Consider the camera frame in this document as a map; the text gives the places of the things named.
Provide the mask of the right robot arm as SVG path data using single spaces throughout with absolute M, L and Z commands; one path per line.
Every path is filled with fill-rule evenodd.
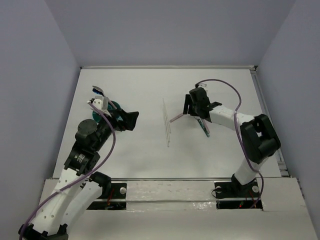
M 243 114 L 220 102 L 210 102 L 207 91 L 202 87 L 198 86 L 185 95 L 183 114 L 201 123 L 205 120 L 236 132 L 244 160 L 225 189 L 235 196 L 242 196 L 250 189 L 262 165 L 281 147 L 280 139 L 267 115 Z

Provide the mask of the pink handled fork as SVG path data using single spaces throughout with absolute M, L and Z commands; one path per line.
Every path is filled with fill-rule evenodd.
M 183 114 L 183 113 L 180 113 L 180 114 L 178 114 L 177 116 L 175 116 L 175 117 L 173 117 L 172 119 L 170 119 L 169 122 L 172 123 L 172 122 L 176 121 L 177 119 L 179 119 L 179 118 L 181 118 L 181 117 L 183 117 L 183 116 L 184 116 L 184 114 Z

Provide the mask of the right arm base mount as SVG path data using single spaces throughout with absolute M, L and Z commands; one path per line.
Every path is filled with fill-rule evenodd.
M 256 179 L 245 185 L 241 185 L 234 176 L 230 181 L 215 182 L 211 195 L 218 210 L 263 209 Z

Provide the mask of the silver spoon pink handle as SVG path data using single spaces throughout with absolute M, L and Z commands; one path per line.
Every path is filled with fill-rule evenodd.
M 118 107 L 111 101 L 104 93 L 104 91 L 98 87 L 93 85 L 92 91 L 98 95 L 93 101 L 96 106 L 99 106 L 101 110 L 108 110 L 108 106 L 111 106 L 111 110 L 116 110 Z

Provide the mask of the green handled fork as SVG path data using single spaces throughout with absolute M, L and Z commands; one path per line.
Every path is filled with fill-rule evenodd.
M 204 131 L 205 135 L 209 138 L 210 137 L 210 130 L 206 124 L 206 121 L 200 117 L 195 117 L 195 119 L 199 123 L 199 125 L 202 128 L 202 130 Z

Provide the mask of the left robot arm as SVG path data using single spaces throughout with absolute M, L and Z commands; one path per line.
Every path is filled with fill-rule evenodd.
M 98 169 L 99 151 L 116 131 L 133 131 L 139 112 L 114 109 L 110 115 L 94 108 L 101 116 L 81 121 L 75 143 L 51 195 L 28 217 L 19 229 L 21 240 L 66 240 L 76 221 L 98 197 L 111 197 L 111 178 Z

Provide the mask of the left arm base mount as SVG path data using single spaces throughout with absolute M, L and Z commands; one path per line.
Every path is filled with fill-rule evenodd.
M 112 178 L 96 171 L 81 185 L 77 194 L 88 210 L 125 210 L 127 183 L 113 182 Z

